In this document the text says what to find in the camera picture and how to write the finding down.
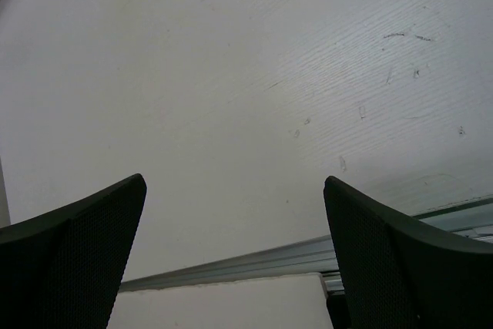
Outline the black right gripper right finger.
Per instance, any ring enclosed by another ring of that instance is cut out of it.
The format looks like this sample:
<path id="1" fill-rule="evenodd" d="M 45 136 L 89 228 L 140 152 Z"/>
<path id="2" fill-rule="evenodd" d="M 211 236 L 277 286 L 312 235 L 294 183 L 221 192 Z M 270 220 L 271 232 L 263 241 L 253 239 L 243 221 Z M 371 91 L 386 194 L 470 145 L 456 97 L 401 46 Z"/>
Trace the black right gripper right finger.
<path id="1" fill-rule="evenodd" d="M 438 229 L 334 176 L 330 236 L 354 328 L 490 328 L 492 245 Z"/>

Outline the aluminium table edge rail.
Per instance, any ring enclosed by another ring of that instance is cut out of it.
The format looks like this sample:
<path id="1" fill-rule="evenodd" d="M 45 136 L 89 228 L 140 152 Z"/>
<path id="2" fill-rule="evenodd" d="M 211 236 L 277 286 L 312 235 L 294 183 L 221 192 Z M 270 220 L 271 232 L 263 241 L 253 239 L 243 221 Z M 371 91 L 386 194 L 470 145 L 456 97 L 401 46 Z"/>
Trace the aluminium table edge rail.
<path id="1" fill-rule="evenodd" d="M 492 197 L 450 204 L 418 214 L 416 219 L 474 240 L 492 242 Z M 332 239 L 305 240 L 196 267 L 129 280 L 119 291 L 163 290 L 239 280 L 319 273 L 329 292 L 344 289 Z"/>

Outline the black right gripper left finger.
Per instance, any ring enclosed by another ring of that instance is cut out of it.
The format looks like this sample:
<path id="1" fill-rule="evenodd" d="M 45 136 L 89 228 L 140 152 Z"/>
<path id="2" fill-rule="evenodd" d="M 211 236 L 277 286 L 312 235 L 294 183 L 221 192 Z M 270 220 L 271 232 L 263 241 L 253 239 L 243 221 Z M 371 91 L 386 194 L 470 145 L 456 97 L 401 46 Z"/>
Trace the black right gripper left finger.
<path id="1" fill-rule="evenodd" d="M 3 328 L 105 328 L 142 215 L 139 173 L 1 229 Z"/>

